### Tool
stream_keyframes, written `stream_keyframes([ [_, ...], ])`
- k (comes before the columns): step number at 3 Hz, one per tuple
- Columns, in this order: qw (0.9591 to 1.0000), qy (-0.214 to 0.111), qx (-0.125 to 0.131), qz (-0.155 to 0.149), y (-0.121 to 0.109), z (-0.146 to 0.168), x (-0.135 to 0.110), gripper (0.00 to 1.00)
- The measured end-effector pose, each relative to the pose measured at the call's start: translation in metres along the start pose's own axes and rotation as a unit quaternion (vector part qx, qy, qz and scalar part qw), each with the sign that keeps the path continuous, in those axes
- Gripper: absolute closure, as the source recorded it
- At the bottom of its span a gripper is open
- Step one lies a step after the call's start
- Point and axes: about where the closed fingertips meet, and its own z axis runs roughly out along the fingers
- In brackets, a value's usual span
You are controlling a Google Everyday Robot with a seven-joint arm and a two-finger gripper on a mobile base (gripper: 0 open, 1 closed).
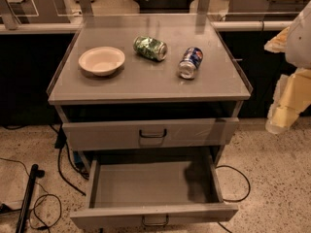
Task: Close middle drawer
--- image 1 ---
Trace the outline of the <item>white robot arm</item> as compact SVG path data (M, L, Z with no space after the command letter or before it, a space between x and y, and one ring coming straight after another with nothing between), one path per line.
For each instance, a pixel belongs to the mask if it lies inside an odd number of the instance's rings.
M264 49L283 52L286 61L296 68L277 82L265 124L268 132L280 134L289 130L311 105L311 2Z

